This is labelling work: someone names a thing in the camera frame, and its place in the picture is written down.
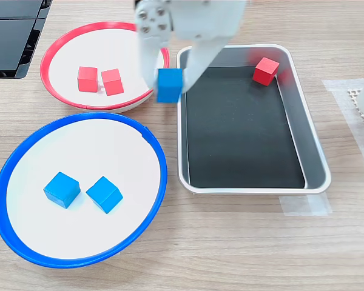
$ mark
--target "cube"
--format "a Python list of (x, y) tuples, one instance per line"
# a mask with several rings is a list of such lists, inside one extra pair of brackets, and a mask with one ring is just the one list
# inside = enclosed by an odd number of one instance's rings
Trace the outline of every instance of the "cube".
[(97, 68), (79, 67), (77, 80), (79, 91), (94, 93), (98, 91)]
[(279, 63), (268, 58), (263, 58), (257, 64), (254, 72), (254, 81), (268, 86), (278, 72)]
[(182, 69), (158, 70), (157, 101), (160, 103), (177, 103), (183, 89)]
[(119, 189), (102, 176), (96, 184), (86, 191), (93, 202), (108, 214), (123, 198)]
[(107, 96), (124, 93), (123, 83), (121, 82), (118, 69), (101, 72)]
[(43, 189), (47, 198), (63, 208), (68, 208), (80, 193), (79, 182), (59, 172)]

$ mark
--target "wooden table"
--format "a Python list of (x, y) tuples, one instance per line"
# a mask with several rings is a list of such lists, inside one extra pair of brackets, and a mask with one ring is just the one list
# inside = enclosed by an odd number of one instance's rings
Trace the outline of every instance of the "wooden table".
[[(0, 170), (28, 135), (79, 112), (39, 77), (44, 52), (96, 21), (132, 21), (133, 1), (55, 1), (30, 71), (0, 80)], [(121, 254), (53, 270), (15, 255), (0, 237), (0, 290), (364, 290), (364, 159), (322, 80), (364, 78), (364, 1), (256, 0), (233, 44), (276, 43), (292, 53), (328, 157), (333, 214), (284, 216), (276, 196), (193, 196), (177, 179), (176, 110), (151, 99), (127, 116), (148, 126), (167, 156), (166, 198)], [(172, 41), (175, 54), (186, 44)]]

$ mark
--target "stainless steel tray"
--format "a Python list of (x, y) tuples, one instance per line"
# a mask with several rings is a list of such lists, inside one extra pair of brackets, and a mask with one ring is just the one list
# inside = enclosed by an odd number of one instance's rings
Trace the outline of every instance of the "stainless steel tray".
[[(190, 47), (177, 56), (184, 69)], [(267, 57), (280, 63), (265, 87), (252, 81)], [(290, 53), (230, 45), (178, 103), (178, 177), (200, 194), (324, 192), (331, 172)]]

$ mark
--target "tape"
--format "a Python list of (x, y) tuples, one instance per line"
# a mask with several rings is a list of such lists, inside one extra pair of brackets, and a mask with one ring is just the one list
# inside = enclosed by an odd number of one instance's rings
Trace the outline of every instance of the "tape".
[(328, 197), (319, 195), (279, 197), (281, 209), (286, 216), (327, 216), (332, 213)]
[(364, 88), (364, 79), (327, 80), (323, 84), (333, 94), (364, 157), (364, 120), (356, 108), (355, 100), (352, 100), (360, 92), (360, 88)]

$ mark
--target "blue cube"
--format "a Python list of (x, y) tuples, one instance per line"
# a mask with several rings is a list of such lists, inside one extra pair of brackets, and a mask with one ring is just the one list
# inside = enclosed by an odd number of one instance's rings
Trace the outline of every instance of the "blue cube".
[(102, 176), (96, 184), (86, 191), (93, 202), (108, 214), (123, 198), (119, 189)]
[(177, 103), (183, 89), (182, 69), (158, 70), (157, 101), (160, 103)]
[(79, 182), (59, 172), (43, 189), (49, 200), (68, 208), (81, 192)]

